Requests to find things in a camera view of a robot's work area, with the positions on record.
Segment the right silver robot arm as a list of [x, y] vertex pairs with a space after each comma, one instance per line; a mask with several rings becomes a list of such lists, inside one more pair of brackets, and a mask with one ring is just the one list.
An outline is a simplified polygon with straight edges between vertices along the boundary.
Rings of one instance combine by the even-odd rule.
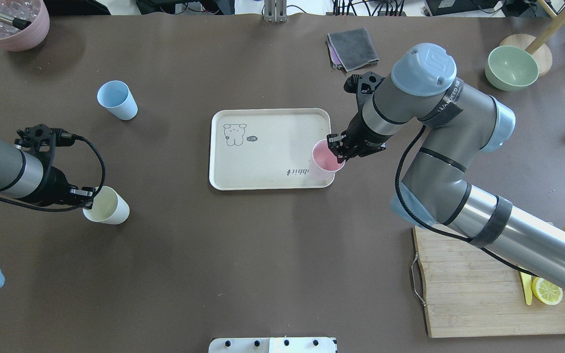
[[327, 135], [328, 148], [339, 162], [375, 154], [414, 118], [430, 132], [404, 177], [395, 176], [392, 209], [431, 231], [445, 225], [449, 237], [565, 290], [565, 231], [464, 180], [478, 152], [511, 136], [515, 114], [457, 78], [444, 48], [420, 43], [404, 54], [365, 94], [347, 129]]

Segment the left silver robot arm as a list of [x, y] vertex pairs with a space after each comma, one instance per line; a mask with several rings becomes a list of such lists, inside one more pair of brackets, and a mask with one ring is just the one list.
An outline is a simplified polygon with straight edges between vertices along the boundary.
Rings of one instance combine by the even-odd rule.
[[[44, 124], [17, 131], [13, 144], [0, 140], [0, 202], [48, 213], [90, 209], [105, 183], [106, 167], [100, 152], [85, 137]], [[98, 187], [77, 187], [54, 166], [58, 147], [84, 142], [101, 166]]]

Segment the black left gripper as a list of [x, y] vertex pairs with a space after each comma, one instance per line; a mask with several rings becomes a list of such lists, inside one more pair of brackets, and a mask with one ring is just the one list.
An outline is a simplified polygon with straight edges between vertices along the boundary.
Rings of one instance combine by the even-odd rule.
[[74, 210], [92, 205], [92, 197], [95, 194], [96, 189], [93, 187], [75, 188], [61, 170], [51, 167], [46, 174], [45, 183], [41, 183], [37, 190], [30, 194], [30, 204], [35, 206], [68, 205], [65, 210]]

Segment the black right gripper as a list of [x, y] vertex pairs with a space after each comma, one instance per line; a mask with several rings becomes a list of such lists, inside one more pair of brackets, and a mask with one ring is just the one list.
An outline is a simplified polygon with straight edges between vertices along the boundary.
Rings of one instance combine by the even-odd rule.
[[384, 150], [383, 144], [387, 140], [388, 135], [378, 134], [368, 127], [360, 112], [355, 114], [341, 135], [336, 133], [327, 135], [327, 145], [329, 148], [336, 148], [338, 163]]

